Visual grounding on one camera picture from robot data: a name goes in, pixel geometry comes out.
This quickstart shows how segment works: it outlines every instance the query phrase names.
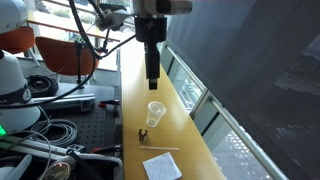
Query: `plastic cup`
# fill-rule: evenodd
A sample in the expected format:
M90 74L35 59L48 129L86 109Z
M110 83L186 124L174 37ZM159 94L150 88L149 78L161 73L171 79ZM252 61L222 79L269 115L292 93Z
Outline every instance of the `plastic cup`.
M162 116L166 113L166 107L160 102L153 101L148 104L147 125L156 127Z

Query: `white stick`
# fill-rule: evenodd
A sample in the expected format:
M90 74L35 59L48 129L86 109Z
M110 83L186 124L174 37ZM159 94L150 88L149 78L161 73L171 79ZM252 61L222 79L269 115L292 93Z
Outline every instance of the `white stick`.
M173 147L154 147L154 146L141 146L141 149L154 149L154 150L171 150L171 151L179 151L179 148Z

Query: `white paper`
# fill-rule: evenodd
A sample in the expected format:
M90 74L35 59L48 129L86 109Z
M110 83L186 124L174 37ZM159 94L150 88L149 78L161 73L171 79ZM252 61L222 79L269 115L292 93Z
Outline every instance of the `white paper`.
M182 176L169 152L143 162L150 180L174 180Z

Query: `dark wall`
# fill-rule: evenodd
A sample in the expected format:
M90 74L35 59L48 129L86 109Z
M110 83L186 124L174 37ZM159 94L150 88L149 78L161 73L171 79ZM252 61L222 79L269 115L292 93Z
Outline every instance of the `dark wall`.
M320 178L320 1L193 5L168 44L289 178Z

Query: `wooden tabletop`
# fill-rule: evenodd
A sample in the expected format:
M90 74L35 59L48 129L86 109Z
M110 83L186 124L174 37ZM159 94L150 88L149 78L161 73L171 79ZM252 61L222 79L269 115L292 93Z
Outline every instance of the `wooden tabletop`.
M74 33L79 33L78 27L73 19L58 17L52 14L43 13L40 11L28 11L28 23L38 24L42 26L47 26L51 28L56 28L60 30L70 31ZM84 30L88 30L91 25L82 23ZM96 26L92 26L87 31L88 36L93 36L97 38L105 38L106 31L101 32ZM109 40L120 41L117 33L110 31Z
M148 179L142 162L170 152L182 173L182 179L224 179L162 67L158 90L149 90L143 44L140 44L131 43L121 48L124 178ZM147 104L151 101L159 101L167 108L155 128L146 125ZM139 141L139 129L149 131L143 142ZM141 145L180 150L143 150Z

